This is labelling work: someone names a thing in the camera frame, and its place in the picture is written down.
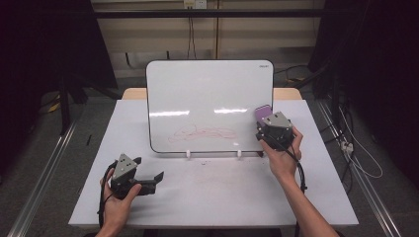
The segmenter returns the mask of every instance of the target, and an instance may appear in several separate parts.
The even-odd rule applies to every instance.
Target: white table
[[[358,224],[348,197],[303,100],[275,101],[303,133],[301,145],[306,195],[334,226]],[[69,224],[98,226],[100,186],[107,167],[121,153],[142,157],[139,180],[161,171],[155,195],[137,197],[127,226],[137,228],[269,228],[295,225],[283,190],[272,175],[268,158],[161,157],[150,149],[145,100],[118,101],[97,157]]]

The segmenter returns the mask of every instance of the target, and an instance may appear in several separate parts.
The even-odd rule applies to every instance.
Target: electrical outlet
[[[207,0],[195,1],[195,9],[206,9],[206,8],[207,8]]]
[[[195,9],[195,0],[184,0],[185,9]]]

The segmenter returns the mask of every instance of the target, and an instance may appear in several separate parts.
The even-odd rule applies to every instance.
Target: gray floor
[[[304,76],[304,73],[306,72],[303,70],[290,71],[289,77]],[[276,75],[277,87],[287,84],[284,78],[284,73]],[[138,78],[119,79],[119,83],[120,89],[116,90],[119,93],[125,88],[142,85]],[[318,101],[313,99],[310,90],[310,86],[306,86],[300,91],[303,98],[307,100],[318,128],[321,129],[326,127],[327,123],[318,108]],[[80,115],[80,119],[52,180],[47,186],[26,236],[83,236],[88,232],[95,231],[94,229],[81,230],[71,227],[67,223],[95,159],[116,102],[90,89],[86,89],[86,91],[89,95],[86,105],[71,104],[71,114],[74,118]],[[51,96],[53,95],[45,95],[44,99],[47,101]],[[375,156],[383,169],[383,176],[379,179],[371,179],[371,182],[395,220],[401,235],[418,236],[418,190],[394,167],[385,149],[374,143],[368,128],[357,115],[356,108],[353,108],[351,112],[354,117],[357,139]],[[19,157],[16,157],[16,163],[4,175],[3,184],[0,186],[0,236],[6,236],[12,228],[54,149],[60,130],[59,111],[46,113],[45,108],[40,110],[40,117],[33,133]],[[328,129],[321,134],[324,140],[332,138]],[[339,147],[336,142],[329,142],[326,147],[338,173],[342,175],[346,163]],[[356,155],[365,170],[377,174],[377,165],[372,162],[371,158],[358,148]],[[349,188],[350,183],[350,175],[347,174],[344,180],[345,188]],[[346,236],[385,236],[376,214],[355,178],[348,196],[360,220],[360,225],[337,229]],[[285,236],[293,236],[291,228],[283,229],[283,233]],[[134,229],[126,229],[121,234],[121,236],[141,235],[141,230]],[[254,236],[262,236],[262,232],[256,231]]]

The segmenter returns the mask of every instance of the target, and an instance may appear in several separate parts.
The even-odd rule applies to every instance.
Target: metal rail
[[[52,151],[52,154],[49,157],[49,160],[46,163],[46,166],[43,169],[42,174],[37,181],[37,184],[35,185],[28,200],[26,201],[24,207],[19,213],[18,218],[15,220],[12,229],[7,235],[8,237],[24,237],[28,232],[32,220],[34,219],[35,214],[37,213],[38,207],[41,204],[43,195],[46,192],[51,177],[55,173],[56,167],[58,166],[59,161],[62,155],[64,154],[65,148],[67,147],[71,139],[71,136],[74,132],[76,123],[79,118],[80,116],[75,118],[73,122],[70,124],[70,127],[67,129],[67,131],[63,135],[59,136],[57,144],[55,145],[55,148]]]
[[[331,111],[330,108],[327,106],[327,104],[323,101],[317,102],[317,105],[323,114],[326,122],[330,126],[330,129],[336,138],[339,134],[336,127],[333,125],[332,118],[330,117]],[[345,153],[345,159],[347,162],[350,161],[350,157],[347,153]],[[353,158],[354,162],[357,162],[357,165],[361,167],[360,162],[358,161],[357,157],[354,156]],[[381,198],[379,197],[376,189],[374,188],[373,184],[371,183],[369,177],[364,174],[364,172],[360,171],[357,167],[354,166],[353,163],[350,165],[351,170],[356,177],[368,203],[370,204],[373,213],[375,214],[379,224],[381,225],[382,230],[385,233],[385,236],[388,237],[396,237],[401,236],[400,232],[397,229],[397,226],[391,217],[390,212],[388,211],[387,207],[385,207],[385,204],[382,202]]]

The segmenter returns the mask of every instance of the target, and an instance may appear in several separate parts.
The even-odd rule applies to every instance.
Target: black cord
[[[118,160],[116,160],[112,165],[108,167],[108,169],[105,172],[104,178],[102,180],[101,185],[101,198],[99,199],[99,226],[102,228],[104,225],[104,211],[105,211],[105,202],[110,198],[111,196],[107,197],[106,200],[104,200],[104,192],[105,192],[105,183],[107,182],[108,174],[111,171],[112,168],[116,168],[118,164]]]
[[[277,145],[279,145],[285,152],[287,152],[287,154],[293,158],[293,160],[296,162],[296,167],[298,168],[298,172],[299,172],[299,179],[300,179],[300,184],[299,184],[299,189],[302,191],[302,193],[305,193],[305,190],[307,189],[307,186],[305,185],[305,174],[304,174],[304,170],[302,169],[301,163],[299,163],[298,159],[296,159],[295,157],[295,151],[293,150],[293,146],[290,144],[290,147],[293,151],[293,153],[290,153],[288,149],[286,149],[280,142],[278,142],[272,135],[269,135],[274,141],[275,143],[277,143]],[[298,221],[295,224],[295,230],[293,233],[294,237],[298,237],[299,236],[299,224]]]
[[[43,108],[43,107],[45,107],[45,106],[47,106],[47,105],[51,104],[52,102],[55,102],[55,101],[58,101],[58,102],[59,102],[58,97],[59,97],[59,93],[58,93],[58,94],[56,94],[56,95],[53,97],[53,99],[52,99],[52,100],[49,100],[48,102],[46,102],[46,103],[42,104],[42,105],[41,105],[41,108]]]
[[[189,59],[189,51],[191,50],[191,34],[192,34],[192,28],[191,28],[191,18],[188,19],[189,21],[189,42],[188,42],[188,59]]]
[[[128,65],[128,67],[132,68],[130,62],[129,62],[129,57],[128,57],[128,53],[126,52],[126,65]]]
[[[194,29],[194,19],[191,19],[191,28],[192,28],[192,46],[194,47],[194,57],[197,59],[197,52],[195,50],[195,29]]]
[[[281,72],[285,72],[285,71],[288,71],[288,70],[293,69],[293,68],[296,68],[296,67],[307,67],[307,65],[301,64],[301,65],[291,66],[291,67],[288,67],[288,68],[286,68],[286,69],[283,69],[283,70],[280,70],[280,71],[274,72],[274,74],[278,74],[278,73],[281,73]]]

